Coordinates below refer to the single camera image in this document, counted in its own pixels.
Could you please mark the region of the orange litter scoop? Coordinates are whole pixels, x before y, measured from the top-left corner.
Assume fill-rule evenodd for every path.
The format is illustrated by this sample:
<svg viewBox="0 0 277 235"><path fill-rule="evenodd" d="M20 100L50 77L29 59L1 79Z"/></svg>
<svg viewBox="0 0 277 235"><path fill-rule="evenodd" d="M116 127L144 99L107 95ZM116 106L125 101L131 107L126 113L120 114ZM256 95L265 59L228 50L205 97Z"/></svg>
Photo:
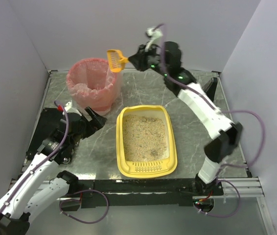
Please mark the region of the orange litter scoop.
<svg viewBox="0 0 277 235"><path fill-rule="evenodd" d="M125 69L125 65L129 62L128 58L123 56L121 50L109 49L107 50L107 59L111 72L119 73Z"/></svg>

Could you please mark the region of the yellow litter box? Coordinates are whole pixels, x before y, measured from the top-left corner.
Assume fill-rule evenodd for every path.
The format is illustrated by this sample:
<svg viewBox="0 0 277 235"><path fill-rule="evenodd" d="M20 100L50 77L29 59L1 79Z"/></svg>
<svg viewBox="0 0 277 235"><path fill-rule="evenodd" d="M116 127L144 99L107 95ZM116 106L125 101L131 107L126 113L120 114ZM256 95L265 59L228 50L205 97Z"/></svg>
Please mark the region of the yellow litter box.
<svg viewBox="0 0 277 235"><path fill-rule="evenodd" d="M149 179L173 173L178 164L172 123L160 105L124 108L116 119L116 159L126 177ZM158 157L150 152L157 149Z"/></svg>

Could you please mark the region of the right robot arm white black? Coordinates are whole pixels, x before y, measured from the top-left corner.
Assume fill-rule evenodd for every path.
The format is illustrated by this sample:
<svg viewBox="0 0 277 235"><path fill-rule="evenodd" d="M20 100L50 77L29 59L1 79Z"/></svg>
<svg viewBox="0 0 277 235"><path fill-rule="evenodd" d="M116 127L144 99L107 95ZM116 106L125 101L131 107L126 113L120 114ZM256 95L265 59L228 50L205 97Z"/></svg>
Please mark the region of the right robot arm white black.
<svg viewBox="0 0 277 235"><path fill-rule="evenodd" d="M162 75L166 87L190 108L206 128L211 142L204 147L205 160L195 176L194 186L199 192L209 192L217 183L223 160L238 147L243 126L221 112L195 77L182 67L181 58L179 45L169 41L162 47L152 44L149 49L140 45L128 60L138 71L152 69Z"/></svg>

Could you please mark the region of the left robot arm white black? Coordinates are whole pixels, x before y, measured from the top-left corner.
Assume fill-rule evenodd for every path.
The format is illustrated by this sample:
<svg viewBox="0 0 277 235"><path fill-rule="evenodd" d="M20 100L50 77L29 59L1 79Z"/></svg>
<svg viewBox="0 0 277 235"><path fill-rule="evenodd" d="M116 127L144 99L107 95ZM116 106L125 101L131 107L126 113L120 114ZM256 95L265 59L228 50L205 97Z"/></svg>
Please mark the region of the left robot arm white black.
<svg viewBox="0 0 277 235"><path fill-rule="evenodd" d="M36 192L45 178L71 154L75 145L102 129L107 119L89 107L85 110L91 120L75 108L60 105L59 109L63 116L57 128L42 141L29 167L0 199L0 235L24 235L30 223L53 201L76 194L79 189L78 177L64 170L47 188Z"/></svg>

